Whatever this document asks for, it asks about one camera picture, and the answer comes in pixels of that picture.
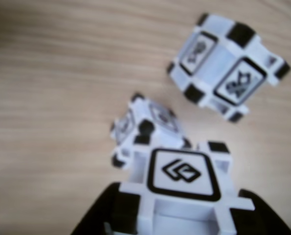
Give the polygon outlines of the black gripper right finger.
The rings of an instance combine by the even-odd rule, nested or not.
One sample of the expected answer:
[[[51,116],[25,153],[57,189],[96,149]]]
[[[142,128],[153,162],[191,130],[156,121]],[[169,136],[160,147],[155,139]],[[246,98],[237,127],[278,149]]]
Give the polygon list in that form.
[[[258,194],[241,189],[239,196],[251,199],[255,209],[233,209],[233,222],[238,235],[291,235],[289,226]]]

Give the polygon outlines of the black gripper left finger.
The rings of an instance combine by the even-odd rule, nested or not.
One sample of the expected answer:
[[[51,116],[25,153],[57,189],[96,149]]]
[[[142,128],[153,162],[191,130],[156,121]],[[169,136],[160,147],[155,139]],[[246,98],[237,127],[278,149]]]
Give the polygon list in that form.
[[[138,195],[120,192],[120,185],[114,182],[104,189],[71,232],[73,235],[106,235],[105,223],[113,232],[138,234]]]

